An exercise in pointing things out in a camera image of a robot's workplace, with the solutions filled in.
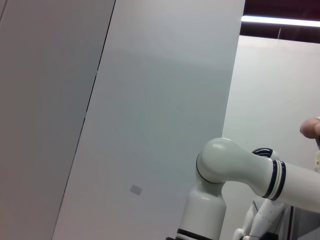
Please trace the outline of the black white background robot head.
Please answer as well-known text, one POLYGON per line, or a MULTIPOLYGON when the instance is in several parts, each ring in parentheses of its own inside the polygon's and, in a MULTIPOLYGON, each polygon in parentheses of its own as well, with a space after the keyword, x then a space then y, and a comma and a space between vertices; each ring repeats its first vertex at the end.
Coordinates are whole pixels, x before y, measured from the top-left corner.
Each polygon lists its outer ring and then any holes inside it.
POLYGON ((257 148, 255 150, 253 150, 252 153, 257 156, 270 158, 270 159, 278 160, 278 161, 280 160, 279 154, 271 148, 267 148, 267 147, 257 148))

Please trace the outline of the white ceiling light strip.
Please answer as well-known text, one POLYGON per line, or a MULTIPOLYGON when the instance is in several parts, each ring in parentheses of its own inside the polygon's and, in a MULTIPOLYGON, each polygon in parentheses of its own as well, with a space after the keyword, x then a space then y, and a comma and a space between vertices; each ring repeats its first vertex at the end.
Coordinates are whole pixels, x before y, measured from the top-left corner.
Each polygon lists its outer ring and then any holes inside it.
POLYGON ((246 23, 259 23, 259 24, 273 24, 273 25, 288 25, 288 26, 320 28, 320 21, 312 21, 312 20, 299 20, 299 19, 244 15, 241 17, 241 21, 246 22, 246 23))

